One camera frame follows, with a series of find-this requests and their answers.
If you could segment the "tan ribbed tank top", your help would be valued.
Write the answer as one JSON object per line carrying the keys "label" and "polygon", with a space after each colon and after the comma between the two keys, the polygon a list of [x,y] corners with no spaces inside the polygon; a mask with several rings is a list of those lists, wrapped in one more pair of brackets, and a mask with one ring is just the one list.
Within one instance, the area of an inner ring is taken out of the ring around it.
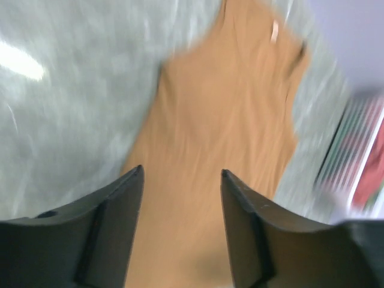
{"label": "tan ribbed tank top", "polygon": [[161,68],[124,171],[145,183],[125,285],[231,285],[221,171],[273,197],[295,148],[305,43],[264,1],[223,1],[210,32]]}

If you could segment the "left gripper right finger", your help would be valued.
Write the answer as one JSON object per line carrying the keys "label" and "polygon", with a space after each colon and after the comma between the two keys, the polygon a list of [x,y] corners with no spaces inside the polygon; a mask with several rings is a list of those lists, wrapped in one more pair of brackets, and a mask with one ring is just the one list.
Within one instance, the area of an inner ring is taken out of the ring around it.
{"label": "left gripper right finger", "polygon": [[221,173],[235,287],[382,287],[383,222],[335,225],[295,214]]}

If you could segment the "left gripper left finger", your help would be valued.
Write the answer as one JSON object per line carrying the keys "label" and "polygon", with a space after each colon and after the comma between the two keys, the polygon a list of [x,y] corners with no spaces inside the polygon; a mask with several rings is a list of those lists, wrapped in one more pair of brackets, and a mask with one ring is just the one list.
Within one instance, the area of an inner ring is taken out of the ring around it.
{"label": "left gripper left finger", "polygon": [[123,287],[143,194],[137,166],[34,218],[1,222],[2,287]]}

